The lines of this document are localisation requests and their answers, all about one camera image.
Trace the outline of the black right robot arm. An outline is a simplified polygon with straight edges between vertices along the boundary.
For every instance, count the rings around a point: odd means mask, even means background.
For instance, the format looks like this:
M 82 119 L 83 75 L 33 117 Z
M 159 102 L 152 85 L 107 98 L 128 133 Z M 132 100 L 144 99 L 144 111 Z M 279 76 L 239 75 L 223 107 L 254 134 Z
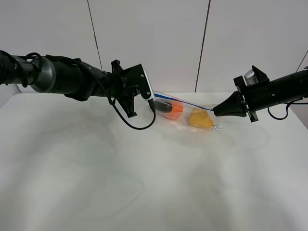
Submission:
M 308 97 L 308 68 L 271 81 L 267 75 L 252 66 L 244 76 L 234 78 L 237 91 L 213 108 L 215 116 L 239 116 L 258 121 L 257 111 L 292 104 Z

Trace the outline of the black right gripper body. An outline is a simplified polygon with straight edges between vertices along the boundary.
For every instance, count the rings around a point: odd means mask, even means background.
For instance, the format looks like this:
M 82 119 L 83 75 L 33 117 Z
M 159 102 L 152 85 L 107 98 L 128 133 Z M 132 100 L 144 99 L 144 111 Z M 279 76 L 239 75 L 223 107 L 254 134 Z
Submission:
M 244 76 L 240 76 L 234 79 L 237 93 L 242 96 L 242 102 L 246 109 L 246 114 L 251 122 L 257 122 L 257 111 L 264 109 L 268 102 L 265 99 L 267 97 L 267 91 L 270 86 L 270 79 L 260 69 L 254 65 L 251 67 L 254 70 L 257 77 L 257 83 L 251 86 L 246 84 Z

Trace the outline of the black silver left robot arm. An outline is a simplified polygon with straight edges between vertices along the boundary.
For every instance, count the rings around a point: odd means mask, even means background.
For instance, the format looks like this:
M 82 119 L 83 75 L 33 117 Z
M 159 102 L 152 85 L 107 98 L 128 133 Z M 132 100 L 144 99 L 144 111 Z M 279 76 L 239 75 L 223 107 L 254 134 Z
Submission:
M 111 67 L 107 72 L 79 58 L 0 52 L 1 84 L 30 86 L 38 93 L 63 94 L 81 102 L 91 96 L 106 97 L 111 105 L 118 102 L 129 118 L 136 116 L 134 98 L 141 95 L 155 111 L 154 93 L 142 65 L 123 69 L 120 61 L 114 60 Z

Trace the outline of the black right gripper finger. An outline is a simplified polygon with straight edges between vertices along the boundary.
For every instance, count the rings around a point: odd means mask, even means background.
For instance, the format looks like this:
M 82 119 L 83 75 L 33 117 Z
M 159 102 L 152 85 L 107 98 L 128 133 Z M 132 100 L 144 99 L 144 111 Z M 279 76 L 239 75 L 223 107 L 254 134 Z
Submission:
M 224 102 L 214 107 L 214 115 L 246 117 L 246 109 L 240 93 L 233 93 Z

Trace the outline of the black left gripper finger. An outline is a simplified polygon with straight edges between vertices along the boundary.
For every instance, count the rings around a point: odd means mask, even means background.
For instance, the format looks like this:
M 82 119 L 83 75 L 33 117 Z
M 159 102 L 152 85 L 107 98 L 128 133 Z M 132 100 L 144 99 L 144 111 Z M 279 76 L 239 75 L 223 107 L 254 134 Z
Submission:
M 134 97 L 138 95 L 137 90 L 116 90 L 115 97 L 128 118 L 137 116 L 134 110 Z

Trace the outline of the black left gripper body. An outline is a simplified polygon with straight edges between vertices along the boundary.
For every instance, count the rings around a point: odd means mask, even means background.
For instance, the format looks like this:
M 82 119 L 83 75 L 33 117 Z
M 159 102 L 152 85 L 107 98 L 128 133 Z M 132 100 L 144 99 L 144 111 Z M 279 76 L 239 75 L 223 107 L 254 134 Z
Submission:
M 143 99 L 147 99 L 148 87 L 141 64 L 123 69 L 119 60 L 111 62 L 112 71 L 103 71 L 103 96 L 114 97 L 116 90 L 137 90 Z

